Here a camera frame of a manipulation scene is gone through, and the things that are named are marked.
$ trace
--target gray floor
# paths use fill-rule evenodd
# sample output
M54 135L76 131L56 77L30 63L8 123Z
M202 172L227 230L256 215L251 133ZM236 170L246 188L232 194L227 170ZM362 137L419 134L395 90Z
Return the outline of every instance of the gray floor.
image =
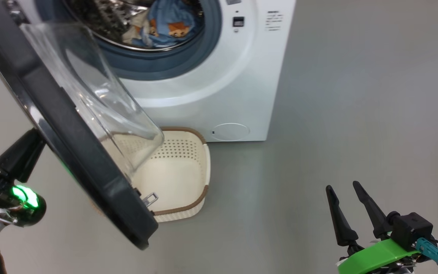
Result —
M359 243L373 240L352 180L438 237L438 0L299 0L296 12L269 140L211 145L200 214L136 250L46 150L30 185L48 213L0 235L9 273L334 274L346 253L327 184ZM0 153L29 127L0 81Z

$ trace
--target laundry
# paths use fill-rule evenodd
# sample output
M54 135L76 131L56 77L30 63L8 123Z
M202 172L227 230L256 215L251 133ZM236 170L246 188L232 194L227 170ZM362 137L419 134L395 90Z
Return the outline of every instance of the laundry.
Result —
M123 42L146 48L166 48L191 38L198 31L198 19L187 0L156 0L136 14Z

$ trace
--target sticker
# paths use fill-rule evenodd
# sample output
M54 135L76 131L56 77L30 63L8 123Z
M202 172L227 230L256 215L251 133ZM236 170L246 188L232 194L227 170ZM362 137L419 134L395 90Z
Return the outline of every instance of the sticker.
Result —
M279 31L283 25L283 13L278 10L268 11L266 14L265 31Z

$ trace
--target washing machine drum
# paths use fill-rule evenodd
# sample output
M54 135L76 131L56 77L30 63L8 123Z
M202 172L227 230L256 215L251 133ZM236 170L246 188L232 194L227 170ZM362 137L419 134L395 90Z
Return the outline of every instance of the washing machine drum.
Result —
M132 80L163 80L189 72L207 59L221 35L218 0L35 3L43 21L80 21L88 26L115 73ZM174 22L177 17L184 20Z

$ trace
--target washing machine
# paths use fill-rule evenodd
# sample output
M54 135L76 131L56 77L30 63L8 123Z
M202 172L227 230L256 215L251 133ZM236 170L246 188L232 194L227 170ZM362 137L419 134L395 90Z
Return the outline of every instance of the washing machine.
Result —
M202 22L195 35L170 47L143 48L124 43L102 22L129 24L154 0L18 0L32 23L87 25L157 125L193 128L208 142L266 140L295 0L186 1ZM98 7L95 16L86 2Z

